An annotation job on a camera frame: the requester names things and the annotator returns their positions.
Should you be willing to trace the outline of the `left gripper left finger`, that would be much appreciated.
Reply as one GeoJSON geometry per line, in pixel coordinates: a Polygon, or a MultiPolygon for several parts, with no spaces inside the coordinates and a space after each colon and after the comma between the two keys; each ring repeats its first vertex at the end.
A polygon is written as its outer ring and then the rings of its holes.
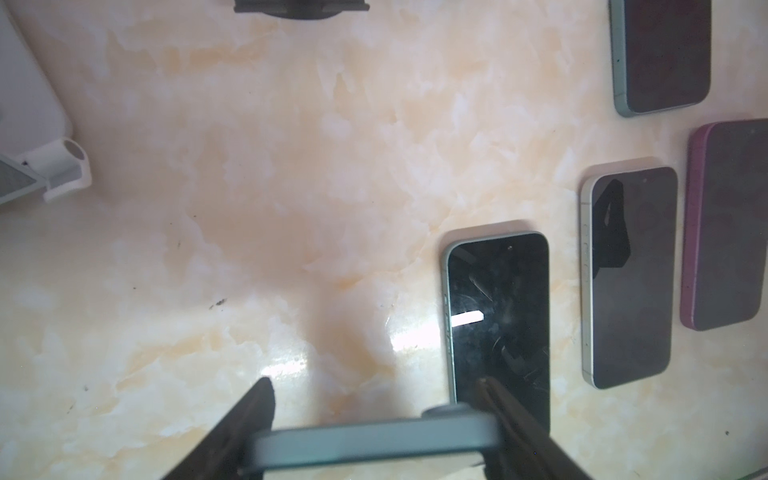
{"type": "Polygon", "coordinates": [[[257,432],[271,430],[275,409],[273,384],[262,377],[163,479],[243,479],[246,443],[257,432]]]}

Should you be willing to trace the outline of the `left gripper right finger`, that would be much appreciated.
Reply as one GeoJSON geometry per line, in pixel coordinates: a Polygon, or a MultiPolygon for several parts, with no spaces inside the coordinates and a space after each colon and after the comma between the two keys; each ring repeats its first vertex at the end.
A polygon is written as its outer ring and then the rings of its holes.
{"type": "Polygon", "coordinates": [[[495,416],[500,444],[482,452],[488,479],[587,479],[535,418],[496,379],[477,381],[473,407],[495,416]]]}

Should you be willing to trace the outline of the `black phone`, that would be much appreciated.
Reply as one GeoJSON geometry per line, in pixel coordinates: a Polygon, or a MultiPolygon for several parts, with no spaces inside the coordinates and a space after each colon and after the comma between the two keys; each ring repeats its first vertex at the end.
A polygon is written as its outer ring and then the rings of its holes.
{"type": "Polygon", "coordinates": [[[658,375],[670,362],[677,196],[668,166],[582,185],[582,372],[597,389],[658,375]]]}
{"type": "Polygon", "coordinates": [[[715,122],[688,144],[680,318],[696,331],[753,319],[767,264],[767,122],[715,122]]]}
{"type": "Polygon", "coordinates": [[[610,1],[614,106],[631,118],[688,107],[710,91],[712,3],[610,1]]]}
{"type": "Polygon", "coordinates": [[[449,397],[492,377],[544,428],[550,412],[549,244],[539,232],[450,243],[441,255],[449,397]]]}

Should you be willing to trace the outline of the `silver stand near left arm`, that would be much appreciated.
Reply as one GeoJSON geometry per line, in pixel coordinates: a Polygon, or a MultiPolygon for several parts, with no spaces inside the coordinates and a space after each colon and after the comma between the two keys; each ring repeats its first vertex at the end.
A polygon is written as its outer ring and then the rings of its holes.
{"type": "Polygon", "coordinates": [[[89,157],[6,6],[1,7],[1,202],[46,202],[92,184],[89,157]]]}

